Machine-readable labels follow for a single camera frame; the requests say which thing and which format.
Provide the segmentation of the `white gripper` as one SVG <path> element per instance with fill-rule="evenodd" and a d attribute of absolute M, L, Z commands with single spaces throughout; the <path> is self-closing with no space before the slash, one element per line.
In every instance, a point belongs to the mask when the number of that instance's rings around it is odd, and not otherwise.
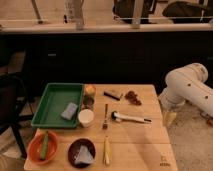
<path fill-rule="evenodd" d="M 185 99 L 172 92 L 169 88 L 163 89 L 163 91 L 158 96 L 158 100 L 165 110 L 178 110 L 185 104 Z M 175 120 L 176 116 L 176 112 L 164 111 L 163 125 L 168 127 Z"/>

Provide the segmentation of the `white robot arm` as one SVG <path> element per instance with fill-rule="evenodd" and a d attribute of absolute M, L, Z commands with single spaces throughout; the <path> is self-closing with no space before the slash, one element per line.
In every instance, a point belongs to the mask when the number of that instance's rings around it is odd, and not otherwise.
<path fill-rule="evenodd" d="M 176 110 L 185 101 L 199 107 L 205 118 L 213 120 L 213 88 L 205 84 L 207 79 L 208 70 L 200 63 L 192 63 L 167 73 L 166 87 L 158 96 L 163 109 L 164 126 L 174 121 Z"/>

